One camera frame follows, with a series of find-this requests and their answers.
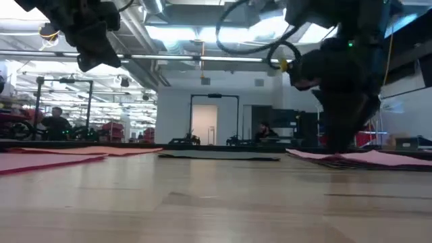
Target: doorway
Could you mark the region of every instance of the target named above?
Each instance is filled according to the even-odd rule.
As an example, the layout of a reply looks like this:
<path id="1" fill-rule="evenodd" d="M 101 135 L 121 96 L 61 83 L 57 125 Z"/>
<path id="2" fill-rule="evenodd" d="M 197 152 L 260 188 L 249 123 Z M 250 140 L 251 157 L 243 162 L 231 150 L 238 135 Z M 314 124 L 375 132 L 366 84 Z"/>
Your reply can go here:
<path id="1" fill-rule="evenodd" d="M 217 106 L 192 106 L 192 134 L 198 136 L 201 145 L 217 144 Z"/>

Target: pink fabric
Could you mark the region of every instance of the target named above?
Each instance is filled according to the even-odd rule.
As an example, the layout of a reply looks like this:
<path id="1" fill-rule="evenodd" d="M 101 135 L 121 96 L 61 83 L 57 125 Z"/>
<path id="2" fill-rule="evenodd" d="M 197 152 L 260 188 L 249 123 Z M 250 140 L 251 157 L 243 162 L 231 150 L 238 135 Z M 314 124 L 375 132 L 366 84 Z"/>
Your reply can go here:
<path id="1" fill-rule="evenodd" d="M 102 161 L 104 157 L 104 155 L 27 155 L 3 153 L 0 155 L 0 174 Z"/>
<path id="2" fill-rule="evenodd" d="M 86 148 L 45 149 L 45 148 L 13 148 L 12 152 L 21 153 L 54 153 L 61 155 L 111 155 L 128 156 L 161 151 L 162 148 L 113 148 L 108 146 L 90 146 Z"/>
<path id="3" fill-rule="evenodd" d="M 378 151 L 369 151 L 367 153 L 349 153 L 343 155 L 320 155 L 304 153 L 293 149 L 287 149 L 287 152 L 307 159 L 347 159 L 351 161 L 374 163 L 379 165 L 397 166 L 397 165 L 432 165 L 432 161 L 415 159 L 402 155 L 391 155 L 380 153 Z"/>

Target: cable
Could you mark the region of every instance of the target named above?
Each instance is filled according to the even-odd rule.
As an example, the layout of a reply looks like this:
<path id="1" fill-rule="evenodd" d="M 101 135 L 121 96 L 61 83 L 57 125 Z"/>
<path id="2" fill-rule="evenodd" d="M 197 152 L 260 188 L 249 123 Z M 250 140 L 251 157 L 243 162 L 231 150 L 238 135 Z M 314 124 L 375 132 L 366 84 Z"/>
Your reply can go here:
<path id="1" fill-rule="evenodd" d="M 126 4 L 124 7 L 119 9 L 119 13 L 127 10 L 127 8 L 129 8 L 134 2 L 135 2 L 135 0 L 130 0 L 130 2 L 128 4 Z"/>
<path id="2" fill-rule="evenodd" d="M 324 41 L 327 38 L 327 36 L 329 36 L 329 34 L 332 33 L 333 30 L 336 29 L 336 27 L 338 27 L 338 26 L 333 26 L 333 28 L 327 34 L 325 34 L 325 36 L 321 39 L 321 41 Z"/>
<path id="3" fill-rule="evenodd" d="M 273 43 L 268 43 L 268 44 L 263 45 L 261 47 L 257 47 L 257 48 L 253 48 L 253 49 L 248 49 L 248 50 L 235 50 L 235 49 L 229 49 L 226 46 L 224 46 L 222 44 L 222 42 L 219 40 L 219 33 L 221 31 L 221 27 L 222 27 L 222 24 L 223 24 L 224 20 L 226 19 L 226 17 L 228 17 L 228 15 L 233 10 L 235 10 L 235 8 L 237 8 L 241 4 L 248 3 L 248 2 L 249 2 L 249 0 L 239 0 L 239 1 L 235 2 L 235 3 L 233 3 L 232 5 L 230 5 L 227 8 L 227 10 L 222 14 L 222 16 L 219 18 L 218 22 L 216 23 L 216 45 L 222 51 L 225 51 L 226 53 L 230 53 L 230 54 L 247 55 L 247 54 L 257 53 L 259 51 L 264 51 L 264 50 L 267 50 L 267 49 L 274 49 L 274 51 L 272 52 L 272 54 L 273 54 L 275 52 L 275 50 L 280 45 L 285 45 L 285 46 L 289 47 L 291 50 L 293 50 L 294 54 L 295 53 L 300 53 L 299 50 L 297 49 L 297 47 L 295 47 L 292 43 L 289 43 L 288 41 L 286 41 L 290 36 L 292 36 L 295 32 L 297 32 L 297 30 L 298 30 L 297 26 L 294 27 L 293 29 L 289 30 L 285 34 L 283 34 L 277 41 L 275 41 Z M 279 69 L 279 67 L 275 67 L 274 65 L 272 65 L 269 62 L 269 59 L 271 59 L 271 55 L 270 55 L 270 58 L 267 56 L 267 58 L 266 58 L 267 63 L 273 69 Z"/>
<path id="4" fill-rule="evenodd" d="M 390 69 L 390 59 L 392 58 L 392 49 L 393 49 L 393 37 L 394 37 L 394 24 L 391 25 L 391 35 L 390 35 L 390 44 L 389 44 L 389 54 L 387 56 L 387 67 L 385 68 L 385 75 L 383 80 L 383 87 L 387 82 L 387 78 L 389 76 Z"/>

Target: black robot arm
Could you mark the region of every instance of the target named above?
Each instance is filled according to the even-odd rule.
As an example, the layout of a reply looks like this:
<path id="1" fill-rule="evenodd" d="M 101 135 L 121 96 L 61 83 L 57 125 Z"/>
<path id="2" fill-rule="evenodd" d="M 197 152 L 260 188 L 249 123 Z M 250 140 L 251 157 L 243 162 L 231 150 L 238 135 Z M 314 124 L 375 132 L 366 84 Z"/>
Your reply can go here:
<path id="1" fill-rule="evenodd" d="M 83 72 L 107 64 L 121 65 L 107 31 L 119 30 L 120 15 L 113 2 L 101 0 L 15 0 L 24 10 L 39 9 L 55 30 L 64 33 L 67 43 L 79 52 Z"/>
<path id="2" fill-rule="evenodd" d="M 327 11 L 324 2 L 341 7 Z M 385 31 L 402 4 L 396 0 L 315 0 L 309 4 L 309 14 L 292 21 L 302 23 L 312 18 L 324 26 L 337 22 L 338 32 L 335 38 L 323 41 L 319 50 L 294 60 L 288 73 L 299 90 L 319 86 L 313 94 L 323 106 L 327 147 L 332 152 L 344 152 L 380 107 L 378 95 L 388 72 Z"/>

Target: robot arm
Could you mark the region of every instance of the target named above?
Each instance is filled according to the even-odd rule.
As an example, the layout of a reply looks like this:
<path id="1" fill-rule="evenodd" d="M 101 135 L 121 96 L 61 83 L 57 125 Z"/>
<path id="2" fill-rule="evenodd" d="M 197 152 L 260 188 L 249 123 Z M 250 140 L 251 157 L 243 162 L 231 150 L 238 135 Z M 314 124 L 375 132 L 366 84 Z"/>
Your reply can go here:
<path id="1" fill-rule="evenodd" d="M 247 2 L 239 0 L 227 9 L 216 26 L 217 35 L 228 13 Z M 332 152 L 344 152 L 380 106 L 385 30 L 390 18 L 402 11 L 402 4 L 398 0 L 284 0 L 278 5 L 286 7 L 285 20 L 294 28 L 276 42 L 247 51 L 228 49 L 220 41 L 217 45 L 232 54 L 269 49 L 267 62 L 273 69 L 279 69 L 270 63 L 278 46 L 293 50 L 296 58 L 286 70 L 292 86 L 298 90 L 319 86 L 313 94 L 324 109 L 327 146 Z M 301 55 L 286 40 L 306 22 L 325 28 L 338 26 L 337 35 L 323 41 L 319 50 Z"/>
<path id="2" fill-rule="evenodd" d="M 107 64 L 121 65 L 107 31 L 120 29 L 120 15 L 113 2 L 101 0 L 16 0 L 24 10 L 39 9 L 55 30 L 65 34 L 69 45 L 79 52 L 77 62 L 83 72 Z"/>

